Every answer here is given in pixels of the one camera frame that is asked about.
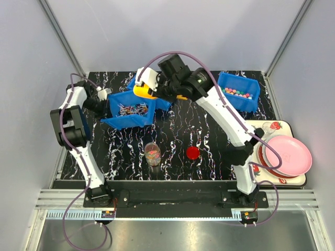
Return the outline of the blue bin with lollipops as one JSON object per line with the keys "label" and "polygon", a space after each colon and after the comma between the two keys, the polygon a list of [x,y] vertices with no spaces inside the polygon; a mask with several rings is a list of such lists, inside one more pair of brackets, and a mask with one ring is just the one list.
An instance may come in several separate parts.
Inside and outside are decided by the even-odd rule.
{"label": "blue bin with lollipops", "polygon": [[121,130],[125,128],[148,126],[153,124],[155,100],[136,96],[126,91],[108,96],[111,117],[101,119],[102,123]]}

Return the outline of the blue bin with star candies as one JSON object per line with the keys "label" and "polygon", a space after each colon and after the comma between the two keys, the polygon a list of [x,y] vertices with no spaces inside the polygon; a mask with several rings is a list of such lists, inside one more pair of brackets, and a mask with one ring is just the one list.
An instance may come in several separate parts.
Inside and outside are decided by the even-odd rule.
{"label": "blue bin with star candies", "polygon": [[[133,77],[130,81],[130,83],[127,85],[128,90],[133,90],[135,86],[135,77]],[[163,110],[168,111],[171,106],[171,103],[168,101],[165,101],[163,99],[156,99],[155,100],[155,109],[156,110]]]}

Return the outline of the yellow plastic scoop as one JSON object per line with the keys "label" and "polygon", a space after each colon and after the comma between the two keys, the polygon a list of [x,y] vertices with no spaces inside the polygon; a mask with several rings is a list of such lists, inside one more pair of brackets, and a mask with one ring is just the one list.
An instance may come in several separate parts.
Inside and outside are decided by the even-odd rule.
{"label": "yellow plastic scoop", "polygon": [[142,98],[146,99],[162,99],[168,102],[175,102],[176,100],[188,100],[188,98],[177,95],[176,92],[171,91],[168,86],[159,85],[156,91],[153,91],[148,85],[143,84],[142,86],[135,85],[133,93]]}

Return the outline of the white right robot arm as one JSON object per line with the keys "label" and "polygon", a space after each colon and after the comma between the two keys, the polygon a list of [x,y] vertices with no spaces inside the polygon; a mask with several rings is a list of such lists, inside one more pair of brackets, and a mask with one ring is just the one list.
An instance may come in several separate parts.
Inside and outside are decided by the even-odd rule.
{"label": "white right robot arm", "polygon": [[166,52],[154,58],[163,74],[146,65],[138,71],[137,84],[147,85],[151,97],[174,101],[185,97],[202,107],[226,133],[231,147],[224,154],[233,166],[237,190],[227,200],[250,207],[256,202],[259,185],[252,172],[255,145],[264,132],[246,123],[225,97],[213,74],[199,59],[184,52]]}

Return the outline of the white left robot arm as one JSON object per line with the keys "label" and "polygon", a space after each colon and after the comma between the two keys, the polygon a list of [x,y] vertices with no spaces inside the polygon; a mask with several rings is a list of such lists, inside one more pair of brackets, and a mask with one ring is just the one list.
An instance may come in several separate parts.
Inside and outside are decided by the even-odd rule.
{"label": "white left robot arm", "polygon": [[74,157],[85,179],[85,199],[98,207],[107,207],[113,201],[113,192],[103,172],[99,169],[91,150],[91,131],[82,109],[86,108],[101,115],[102,101],[93,97],[94,88],[87,81],[70,84],[62,105],[50,111],[57,142]]}

